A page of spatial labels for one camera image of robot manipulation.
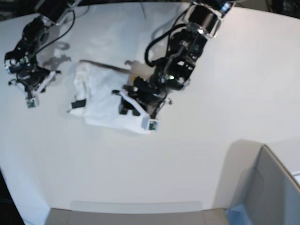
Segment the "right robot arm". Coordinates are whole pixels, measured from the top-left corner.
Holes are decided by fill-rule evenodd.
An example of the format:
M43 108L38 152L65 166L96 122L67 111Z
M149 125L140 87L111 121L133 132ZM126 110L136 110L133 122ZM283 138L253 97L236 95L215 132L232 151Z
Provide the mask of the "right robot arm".
M45 92L55 76L61 73L59 70L49 70L38 65L37 55L70 31L65 31L64 34L47 44L50 28L60 25L69 12L73 15L71 24L73 26L74 8L79 3L79 0L40 0L35 7L38 16L24 27L20 41L4 56L6 71L15 76L8 82L8 85L17 87L21 84L23 86L22 92L28 108L38 106L39 94Z

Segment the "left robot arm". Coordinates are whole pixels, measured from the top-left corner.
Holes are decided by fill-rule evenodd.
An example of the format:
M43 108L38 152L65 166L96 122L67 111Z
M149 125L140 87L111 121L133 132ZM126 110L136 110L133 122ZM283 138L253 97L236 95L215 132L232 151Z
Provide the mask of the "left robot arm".
M158 127L157 115L172 91L183 90L201 57L207 41L215 38L235 0L193 0L173 26L147 46L145 63L154 68L147 79L137 76L131 85L113 90L121 97L119 114L141 117L145 130Z

